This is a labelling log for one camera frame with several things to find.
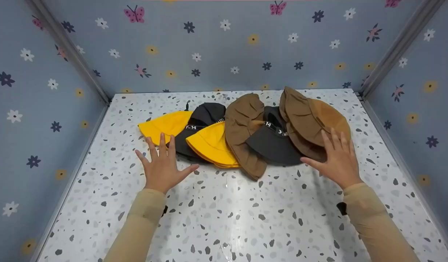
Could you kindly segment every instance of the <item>yellow bucket hat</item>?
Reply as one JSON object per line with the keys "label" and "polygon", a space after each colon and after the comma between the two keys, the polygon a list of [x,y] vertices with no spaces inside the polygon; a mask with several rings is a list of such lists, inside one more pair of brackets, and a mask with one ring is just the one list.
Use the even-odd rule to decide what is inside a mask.
{"label": "yellow bucket hat", "polygon": [[171,135],[176,136],[184,130],[192,113],[192,111],[177,111],[165,114],[151,121],[138,124],[138,127],[143,136],[151,137],[151,141],[157,146],[159,145],[161,133],[164,133],[167,144]]}
{"label": "yellow bucket hat", "polygon": [[195,153],[217,167],[240,167],[226,144],[224,127],[224,121],[207,126],[187,137],[187,144]]}

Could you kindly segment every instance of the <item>white flower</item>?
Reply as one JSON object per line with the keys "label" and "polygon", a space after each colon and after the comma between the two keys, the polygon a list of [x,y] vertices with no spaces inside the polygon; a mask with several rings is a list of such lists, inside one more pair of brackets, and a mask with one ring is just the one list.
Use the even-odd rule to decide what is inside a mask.
{"label": "white flower", "polygon": [[238,74],[239,73],[239,67],[234,66],[233,68],[231,68],[231,73]]}
{"label": "white flower", "polygon": [[106,28],[109,28],[108,26],[107,26],[107,22],[106,21],[104,21],[104,19],[101,17],[101,18],[99,18],[98,17],[98,19],[96,19],[96,20],[94,20],[96,23],[98,23],[98,26],[99,27],[102,27],[103,29],[106,29]]}
{"label": "white flower", "polygon": [[199,53],[192,54],[192,59],[195,60],[195,62],[201,61],[201,55]]}
{"label": "white flower", "polygon": [[222,22],[221,22],[221,28],[223,28],[224,29],[224,31],[226,31],[226,30],[230,30],[231,28],[229,27],[231,25],[231,23],[229,23],[229,20],[227,20],[227,19],[224,19]]}
{"label": "white flower", "polygon": [[5,207],[2,208],[2,210],[4,210],[4,213],[2,213],[2,215],[7,215],[8,217],[11,216],[12,213],[17,213],[17,207],[19,205],[15,204],[14,201],[12,201],[12,203],[6,203]]}
{"label": "white flower", "polygon": [[349,10],[345,10],[345,15],[344,15],[345,20],[349,20],[349,19],[354,18],[354,15],[355,15],[356,13],[357,13],[357,12],[355,12],[355,8],[351,8],[351,9],[349,9]]}
{"label": "white flower", "polygon": [[85,52],[83,51],[83,48],[81,48],[80,46],[77,46],[77,49],[79,50],[80,53],[85,53]]}
{"label": "white flower", "polygon": [[35,56],[31,54],[30,50],[26,50],[26,49],[23,48],[20,51],[21,51],[20,56],[23,57],[25,59],[25,61],[29,60],[29,61],[33,62],[33,58]]}
{"label": "white flower", "polygon": [[424,40],[427,40],[429,42],[429,40],[434,37],[434,32],[434,29],[428,29],[427,32],[423,34],[425,36]]}
{"label": "white flower", "polygon": [[297,41],[297,38],[299,38],[299,36],[297,35],[297,33],[292,33],[291,35],[289,35],[289,41],[290,43],[294,43]]}
{"label": "white flower", "polygon": [[340,44],[341,44],[341,42],[336,39],[334,41],[331,41],[331,44],[329,46],[331,47],[331,49],[334,49],[334,48],[338,48]]}
{"label": "white flower", "polygon": [[23,116],[22,114],[19,114],[18,110],[13,111],[12,109],[7,113],[7,115],[7,119],[12,121],[12,123],[15,121],[21,122],[20,118]]}
{"label": "white flower", "polygon": [[51,88],[51,90],[57,89],[58,85],[59,84],[56,82],[56,80],[54,80],[52,78],[48,80],[48,86]]}
{"label": "white flower", "polygon": [[119,52],[117,52],[115,49],[109,50],[109,53],[115,58],[120,58],[120,56],[121,56],[121,54]]}
{"label": "white flower", "polygon": [[399,60],[399,66],[404,68],[404,66],[407,65],[407,61],[409,61],[407,58],[403,57],[401,60]]}

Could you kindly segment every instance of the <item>wall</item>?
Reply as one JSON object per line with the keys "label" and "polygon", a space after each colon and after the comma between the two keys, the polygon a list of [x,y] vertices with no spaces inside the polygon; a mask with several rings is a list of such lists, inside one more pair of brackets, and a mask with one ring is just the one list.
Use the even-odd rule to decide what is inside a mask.
{"label": "wall", "polygon": [[358,90],[420,0],[46,2],[112,95]]}
{"label": "wall", "polygon": [[448,233],[448,0],[368,101]]}
{"label": "wall", "polygon": [[44,240],[104,108],[32,15],[0,1],[0,262]]}

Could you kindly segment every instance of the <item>hand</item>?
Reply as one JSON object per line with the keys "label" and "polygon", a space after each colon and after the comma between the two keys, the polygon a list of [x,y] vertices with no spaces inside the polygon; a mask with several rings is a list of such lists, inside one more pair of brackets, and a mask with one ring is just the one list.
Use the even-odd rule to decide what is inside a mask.
{"label": "hand", "polygon": [[320,174],[336,182],[342,189],[353,184],[362,183],[363,181],[360,179],[358,172],[358,161],[352,140],[350,141],[350,145],[347,145],[344,132],[341,132],[341,140],[339,141],[334,128],[331,128],[333,140],[333,143],[331,143],[324,130],[321,132],[327,153],[326,163],[320,163],[309,158],[300,158],[300,160],[318,170]]}
{"label": "hand", "polygon": [[167,150],[164,133],[161,133],[159,156],[150,137],[146,138],[146,142],[148,143],[151,162],[138,150],[135,151],[145,169],[145,188],[166,194],[169,189],[182,182],[190,173],[199,168],[198,164],[192,164],[182,171],[177,170],[176,138],[174,136],[170,136],[169,150]]}

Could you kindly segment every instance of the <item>terrazzo surface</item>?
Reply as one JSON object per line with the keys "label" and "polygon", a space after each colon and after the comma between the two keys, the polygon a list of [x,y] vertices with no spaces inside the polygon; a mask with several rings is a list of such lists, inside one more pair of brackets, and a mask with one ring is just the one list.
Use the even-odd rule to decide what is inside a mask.
{"label": "terrazzo surface", "polygon": [[[362,179],[385,204],[421,261],[448,261],[448,252],[414,189],[401,173],[351,89],[303,90],[349,121]],[[117,94],[77,174],[41,262],[102,262],[145,184],[134,150],[147,151],[137,124],[204,102],[228,106],[249,92]],[[281,91],[254,91],[266,106]],[[179,159],[179,169],[188,165]],[[336,204],[342,191],[301,164],[268,166],[253,182],[237,169],[202,165],[167,195],[147,261],[362,262],[369,256]]]}

